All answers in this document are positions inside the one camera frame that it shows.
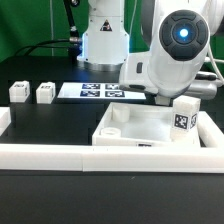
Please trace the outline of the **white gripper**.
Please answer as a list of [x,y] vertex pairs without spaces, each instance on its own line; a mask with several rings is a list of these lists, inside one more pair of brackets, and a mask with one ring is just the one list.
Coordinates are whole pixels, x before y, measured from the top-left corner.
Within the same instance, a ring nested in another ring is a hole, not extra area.
[[175,61],[170,56],[132,53],[122,65],[119,87],[166,98],[187,95],[209,100],[224,82],[212,72],[201,71],[194,61]]

